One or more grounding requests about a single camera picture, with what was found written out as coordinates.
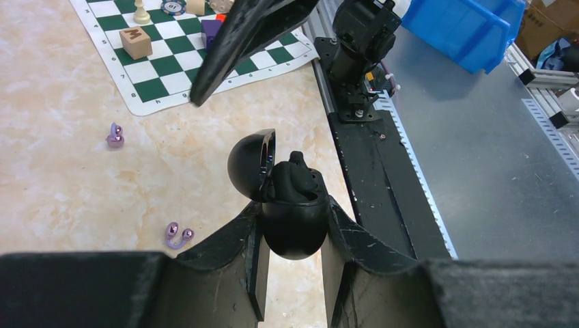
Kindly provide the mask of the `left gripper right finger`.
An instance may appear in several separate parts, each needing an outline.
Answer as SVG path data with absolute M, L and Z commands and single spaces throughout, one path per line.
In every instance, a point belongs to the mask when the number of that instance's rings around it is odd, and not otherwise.
M 329 327 L 577 327 L 578 265 L 407 257 L 330 200 Z

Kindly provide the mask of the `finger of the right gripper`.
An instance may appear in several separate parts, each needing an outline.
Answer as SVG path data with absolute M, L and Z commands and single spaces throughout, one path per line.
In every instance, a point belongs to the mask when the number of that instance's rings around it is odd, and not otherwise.
M 189 93 L 200 107 L 244 60 L 305 23 L 317 1 L 235 1 L 208 49 Z

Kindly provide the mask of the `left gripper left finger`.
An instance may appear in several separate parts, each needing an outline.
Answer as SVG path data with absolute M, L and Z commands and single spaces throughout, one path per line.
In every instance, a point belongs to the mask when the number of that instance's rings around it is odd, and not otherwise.
M 249 203 L 175 258 L 157 251 L 1 257 L 2 327 L 256 327 L 269 254 Z

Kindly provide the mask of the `black earbud charging case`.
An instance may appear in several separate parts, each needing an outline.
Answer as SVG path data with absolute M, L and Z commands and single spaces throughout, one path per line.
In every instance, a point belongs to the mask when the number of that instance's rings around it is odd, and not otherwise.
M 276 131 L 267 128 L 238 141 L 232 148 L 227 173 L 232 185 L 245 197 L 257 202 L 258 222 L 271 250 L 288 260 L 302 260 L 318 251 L 328 231 L 330 196 L 322 174 L 310 169 L 317 187 L 317 199 L 290 203 L 268 196 L 275 161 Z

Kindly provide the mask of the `black earbud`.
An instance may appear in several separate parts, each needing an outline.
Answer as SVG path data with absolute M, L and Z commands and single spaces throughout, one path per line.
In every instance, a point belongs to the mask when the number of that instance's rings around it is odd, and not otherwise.
M 270 181 L 268 196 L 272 200 L 301 203 L 317 199 L 317 183 L 300 151 L 292 151 L 288 161 L 277 163 Z

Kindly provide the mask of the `purple chess piece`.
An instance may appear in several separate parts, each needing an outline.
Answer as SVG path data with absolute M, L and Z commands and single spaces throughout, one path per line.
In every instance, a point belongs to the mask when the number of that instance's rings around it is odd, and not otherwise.
M 221 28 L 221 20 L 202 20 L 201 21 L 201 39 L 206 50 L 209 50 L 214 43 L 216 35 Z

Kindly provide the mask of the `poker chip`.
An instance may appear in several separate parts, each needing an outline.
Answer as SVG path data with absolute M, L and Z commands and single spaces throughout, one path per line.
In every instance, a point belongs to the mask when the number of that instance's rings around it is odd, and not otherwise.
M 186 3 L 180 0 L 162 0 L 160 10 L 170 16 L 180 16 L 186 12 Z

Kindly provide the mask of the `green white chessboard mat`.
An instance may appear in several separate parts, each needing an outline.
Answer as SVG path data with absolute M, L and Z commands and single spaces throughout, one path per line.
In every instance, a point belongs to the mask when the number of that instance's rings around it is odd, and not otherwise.
M 145 1 L 151 21 L 139 25 L 133 20 L 134 1 L 72 1 L 77 16 L 97 48 L 128 110 L 146 116 L 183 105 L 207 54 L 202 41 L 202 22 L 215 19 L 206 7 L 203 16 L 163 12 L 161 1 Z M 133 59 L 123 48 L 125 29 L 145 32 L 152 54 Z M 218 92 L 291 72 L 318 53 L 300 29 L 285 34 L 264 50 L 238 64 L 221 83 Z

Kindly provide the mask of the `cream chess pawn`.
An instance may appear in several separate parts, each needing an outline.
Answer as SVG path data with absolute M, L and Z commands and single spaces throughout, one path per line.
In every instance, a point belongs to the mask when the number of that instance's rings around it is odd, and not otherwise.
M 136 10 L 133 14 L 133 21 L 140 25 L 146 25 L 151 22 L 150 14 L 144 8 L 144 0 L 134 0 Z

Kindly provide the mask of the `wooden letter cube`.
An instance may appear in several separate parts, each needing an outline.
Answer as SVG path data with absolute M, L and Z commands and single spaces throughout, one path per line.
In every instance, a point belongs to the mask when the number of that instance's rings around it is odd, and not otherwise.
M 141 59 L 153 53 L 150 36 L 142 27 L 130 27 L 119 32 L 122 47 L 134 59 Z

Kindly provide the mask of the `purple earbud right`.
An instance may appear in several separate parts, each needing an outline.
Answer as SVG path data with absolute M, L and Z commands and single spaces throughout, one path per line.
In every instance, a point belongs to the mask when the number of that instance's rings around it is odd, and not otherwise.
M 110 133 L 106 138 L 108 147 L 121 148 L 125 142 L 123 132 L 124 132 L 123 128 L 120 125 L 113 122 L 111 124 Z

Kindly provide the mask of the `blue plastic bin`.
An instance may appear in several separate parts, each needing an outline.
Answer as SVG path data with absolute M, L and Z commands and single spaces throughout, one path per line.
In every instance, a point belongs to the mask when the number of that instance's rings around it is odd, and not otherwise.
M 520 0 L 411 1 L 402 26 L 471 74 L 488 74 L 518 36 Z

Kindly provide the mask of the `cardboard box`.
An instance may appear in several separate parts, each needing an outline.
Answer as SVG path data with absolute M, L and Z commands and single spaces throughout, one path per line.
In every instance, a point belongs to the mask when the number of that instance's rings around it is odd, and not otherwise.
M 536 59 L 560 38 L 578 38 L 578 1 L 529 1 L 515 40 L 517 47 L 527 58 Z

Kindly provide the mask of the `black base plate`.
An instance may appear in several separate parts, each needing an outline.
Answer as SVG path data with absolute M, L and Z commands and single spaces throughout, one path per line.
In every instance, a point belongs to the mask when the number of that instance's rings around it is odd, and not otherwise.
M 406 256 L 456 258 L 388 93 L 376 92 L 363 119 L 344 111 L 326 77 L 338 44 L 316 38 L 314 46 L 320 55 L 316 77 L 355 221 Z

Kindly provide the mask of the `aluminium frame rail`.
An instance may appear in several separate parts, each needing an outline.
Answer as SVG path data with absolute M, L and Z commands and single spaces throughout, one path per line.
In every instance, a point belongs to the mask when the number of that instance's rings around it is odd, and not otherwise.
M 564 109 L 559 96 L 573 87 L 578 88 L 578 74 L 537 69 L 515 44 L 507 48 L 504 60 L 547 116 L 554 117 L 554 127 L 577 135 L 578 112 Z

